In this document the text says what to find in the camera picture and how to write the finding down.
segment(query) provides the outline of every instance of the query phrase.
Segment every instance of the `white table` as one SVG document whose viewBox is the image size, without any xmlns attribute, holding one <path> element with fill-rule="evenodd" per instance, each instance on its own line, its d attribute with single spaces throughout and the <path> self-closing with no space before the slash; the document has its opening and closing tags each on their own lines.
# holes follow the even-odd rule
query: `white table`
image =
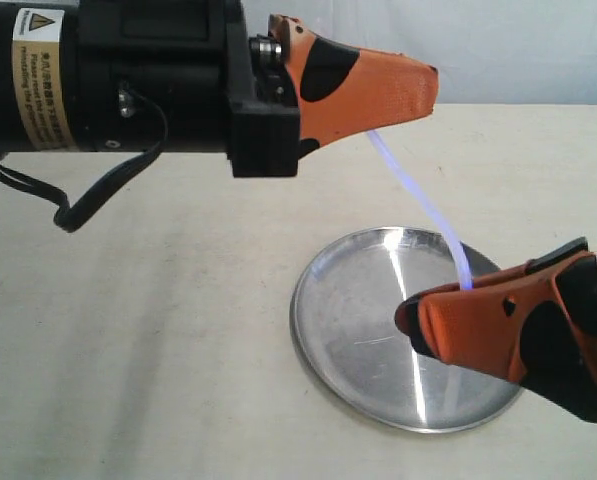
<svg viewBox="0 0 597 480">
<path fill-rule="evenodd" d="M 597 246 L 597 107 L 439 106 L 385 130 L 463 239 L 508 267 Z M 12 155 L 75 198 L 117 155 Z M 597 479 L 597 426 L 531 393 L 466 433 L 355 414 L 294 352 L 316 253 L 373 226 L 433 228 L 363 135 L 294 180 L 168 155 L 74 236 L 0 186 L 0 478 Z"/>
</svg>

